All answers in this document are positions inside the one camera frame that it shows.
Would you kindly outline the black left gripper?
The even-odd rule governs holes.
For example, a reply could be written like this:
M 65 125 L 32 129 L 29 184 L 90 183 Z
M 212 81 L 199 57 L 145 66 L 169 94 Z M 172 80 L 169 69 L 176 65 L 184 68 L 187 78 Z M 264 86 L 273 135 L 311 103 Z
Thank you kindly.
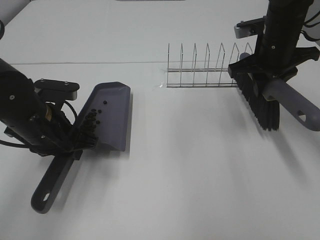
M 85 149 L 94 149 L 97 136 L 71 125 L 67 135 L 54 118 L 46 119 L 47 105 L 43 102 L 5 102 L 4 124 L 7 134 L 21 142 L 5 142 L 13 148 L 29 149 L 43 157 L 78 161 Z

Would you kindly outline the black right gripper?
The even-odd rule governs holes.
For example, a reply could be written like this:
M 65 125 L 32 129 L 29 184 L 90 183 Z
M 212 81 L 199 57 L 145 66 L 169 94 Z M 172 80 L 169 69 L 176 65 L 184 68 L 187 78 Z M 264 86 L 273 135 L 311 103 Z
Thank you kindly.
M 295 77 L 298 66 L 308 60 L 318 61 L 320 50 L 313 47 L 296 47 L 298 34 L 259 35 L 254 54 L 241 54 L 243 59 L 228 65 L 228 74 L 235 79 L 238 74 L 270 74 L 285 82 Z

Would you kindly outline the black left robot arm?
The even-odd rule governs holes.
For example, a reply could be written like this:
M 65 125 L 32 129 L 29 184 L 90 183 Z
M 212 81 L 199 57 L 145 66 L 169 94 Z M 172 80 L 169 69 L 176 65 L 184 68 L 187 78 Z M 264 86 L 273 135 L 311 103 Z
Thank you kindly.
M 80 85 L 51 79 L 33 81 L 16 68 L 0 61 L 0 121 L 6 134 L 42 157 L 93 149 L 98 138 L 71 123 L 62 111 L 77 98 Z

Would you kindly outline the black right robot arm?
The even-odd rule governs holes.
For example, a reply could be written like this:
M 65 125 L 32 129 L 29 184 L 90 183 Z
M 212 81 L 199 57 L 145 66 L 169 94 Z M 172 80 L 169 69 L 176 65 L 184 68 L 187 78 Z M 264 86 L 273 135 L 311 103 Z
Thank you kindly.
M 238 39 L 257 36 L 254 53 L 228 66 L 231 78 L 243 73 L 278 77 L 308 61 L 317 61 L 317 47 L 298 47 L 311 0 L 271 0 L 264 17 L 241 21 L 234 27 Z

